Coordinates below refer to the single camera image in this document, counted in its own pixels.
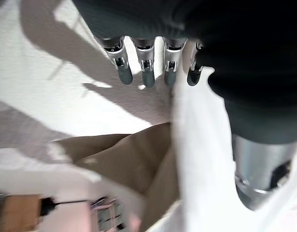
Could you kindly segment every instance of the black cable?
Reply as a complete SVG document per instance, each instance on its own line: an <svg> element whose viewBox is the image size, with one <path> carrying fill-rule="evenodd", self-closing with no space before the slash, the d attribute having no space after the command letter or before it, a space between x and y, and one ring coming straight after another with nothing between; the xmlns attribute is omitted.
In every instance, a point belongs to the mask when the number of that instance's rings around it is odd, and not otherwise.
<svg viewBox="0 0 297 232"><path fill-rule="evenodd" d="M43 198L41 200L40 216L44 217L46 215L49 215L56 208L56 206L60 204L81 203L81 202L87 202L87 201L88 200L80 200L80 201L55 203L54 198L51 198L51 197Z"/></svg>

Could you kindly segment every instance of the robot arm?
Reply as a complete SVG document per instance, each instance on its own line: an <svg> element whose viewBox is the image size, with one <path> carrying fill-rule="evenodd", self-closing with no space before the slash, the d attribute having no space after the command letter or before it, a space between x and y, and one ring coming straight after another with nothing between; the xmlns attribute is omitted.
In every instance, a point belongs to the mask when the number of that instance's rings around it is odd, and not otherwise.
<svg viewBox="0 0 297 232"><path fill-rule="evenodd" d="M124 84L132 82L123 37L135 44L146 87L154 85L154 38L165 41L165 83L175 83L185 38L197 39L187 77L214 67L225 99L236 185L256 210L286 181L297 146L297 3L221 0L73 0Z"/></svg>

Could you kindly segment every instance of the cardboard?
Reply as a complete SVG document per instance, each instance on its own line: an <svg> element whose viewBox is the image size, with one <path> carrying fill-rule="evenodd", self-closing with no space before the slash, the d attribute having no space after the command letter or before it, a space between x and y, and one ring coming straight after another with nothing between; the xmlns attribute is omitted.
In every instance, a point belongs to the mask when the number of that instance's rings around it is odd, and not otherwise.
<svg viewBox="0 0 297 232"><path fill-rule="evenodd" d="M39 195L9 196L2 209L0 232L30 232L37 229Z"/></svg>

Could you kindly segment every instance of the white surface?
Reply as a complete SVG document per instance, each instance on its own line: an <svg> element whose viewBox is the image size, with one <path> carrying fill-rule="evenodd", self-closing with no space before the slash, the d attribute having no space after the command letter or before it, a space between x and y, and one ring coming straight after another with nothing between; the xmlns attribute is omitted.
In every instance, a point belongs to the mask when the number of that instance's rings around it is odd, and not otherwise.
<svg viewBox="0 0 297 232"><path fill-rule="evenodd" d="M91 232L90 218L88 203L60 205L44 218L38 229L40 232Z"/></svg>
<svg viewBox="0 0 297 232"><path fill-rule="evenodd" d="M162 40L155 74L162 73ZM129 63L140 72L126 38ZM95 86L98 93L83 84ZM170 117L163 84L123 85L70 0L8 0L0 9L0 100L70 135L134 133Z"/></svg>

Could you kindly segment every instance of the silver metal cylinder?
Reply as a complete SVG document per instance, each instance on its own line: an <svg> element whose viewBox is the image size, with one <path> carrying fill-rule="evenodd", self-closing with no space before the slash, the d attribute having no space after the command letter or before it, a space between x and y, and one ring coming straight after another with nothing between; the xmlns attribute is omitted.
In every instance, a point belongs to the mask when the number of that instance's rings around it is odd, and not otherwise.
<svg viewBox="0 0 297 232"><path fill-rule="evenodd" d="M247 208L256 210L287 181L297 143L260 144L234 135L232 144L239 198Z"/></svg>

